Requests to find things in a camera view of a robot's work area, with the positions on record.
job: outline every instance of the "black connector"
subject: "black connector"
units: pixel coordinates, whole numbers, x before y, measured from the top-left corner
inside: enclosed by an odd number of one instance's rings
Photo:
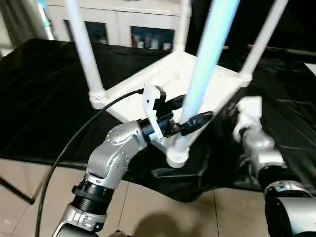
[[[263,190],[269,184],[281,180],[301,182],[300,178],[294,172],[281,166],[268,166],[265,169],[261,169],[258,173],[258,181]]]
[[[92,214],[104,215],[110,205],[114,190],[83,180],[78,186],[73,187],[72,193],[76,195],[71,203],[73,207]]]
[[[214,117],[212,111],[204,112],[191,117],[186,123],[181,125],[181,135],[186,136],[203,127]]]

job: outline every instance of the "black tablecloth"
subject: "black tablecloth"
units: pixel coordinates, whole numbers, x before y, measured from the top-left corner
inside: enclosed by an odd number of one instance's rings
[[[105,89],[166,55],[165,52],[93,44]],[[220,65],[238,71],[244,59],[223,53]],[[304,185],[316,187],[316,78],[288,58],[263,58],[245,95],[263,97],[264,129]],[[33,39],[0,61],[0,157],[52,164],[72,135],[94,111],[75,45]],[[259,190],[248,160],[231,138],[225,109],[190,148],[181,169],[170,168],[165,155],[149,146],[135,156],[124,179],[179,201],[192,201],[217,187]],[[104,113],[68,150],[60,165],[85,169],[94,148],[119,124]]]

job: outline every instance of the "black cloth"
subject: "black cloth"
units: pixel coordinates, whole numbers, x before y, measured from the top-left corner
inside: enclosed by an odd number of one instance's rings
[[[192,0],[192,16],[189,25],[186,51],[196,55],[205,21],[212,0]],[[240,0],[232,27],[225,42],[226,46],[240,57],[253,44],[260,32],[274,0]],[[314,25],[315,1],[289,1],[280,21],[269,40],[270,50],[296,49],[316,52]]]
[[[166,53],[93,44],[104,87],[110,88]],[[239,71],[244,58],[224,52],[220,65]],[[276,141],[290,168],[304,185],[316,187],[316,78],[301,62],[265,56],[245,95],[263,97],[264,129]],[[83,71],[71,42],[34,39],[0,61],[0,157],[52,164],[73,134],[95,111],[88,100]],[[181,169],[170,168],[165,155],[149,146],[136,155],[124,179],[179,201],[192,201],[217,187],[259,190],[248,160],[231,137],[226,107],[190,148]],[[70,147],[60,165],[85,169],[89,155],[119,124],[104,113]]]

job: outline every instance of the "white cabinet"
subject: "white cabinet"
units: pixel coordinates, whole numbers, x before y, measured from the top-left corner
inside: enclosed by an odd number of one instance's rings
[[[181,0],[78,0],[78,3],[91,41],[172,49]],[[47,4],[58,40],[71,41],[64,1],[48,0]]]
[[[58,40],[73,41],[66,8],[48,6],[48,11]],[[120,44],[116,11],[89,8],[81,8],[80,11],[91,41]]]

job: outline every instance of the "glass cabinet door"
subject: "glass cabinet door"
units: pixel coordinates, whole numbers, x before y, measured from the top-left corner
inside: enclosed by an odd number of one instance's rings
[[[66,7],[48,6],[58,40],[74,41]],[[119,45],[119,28],[115,11],[80,9],[91,42]]]
[[[131,46],[171,51],[174,30],[131,26]]]
[[[171,51],[179,17],[119,12],[118,25],[121,45]]]
[[[74,41],[74,36],[70,28],[69,20],[64,20],[64,23],[66,25],[70,41]],[[85,21],[85,26],[87,28],[91,42],[109,44],[106,23]]]

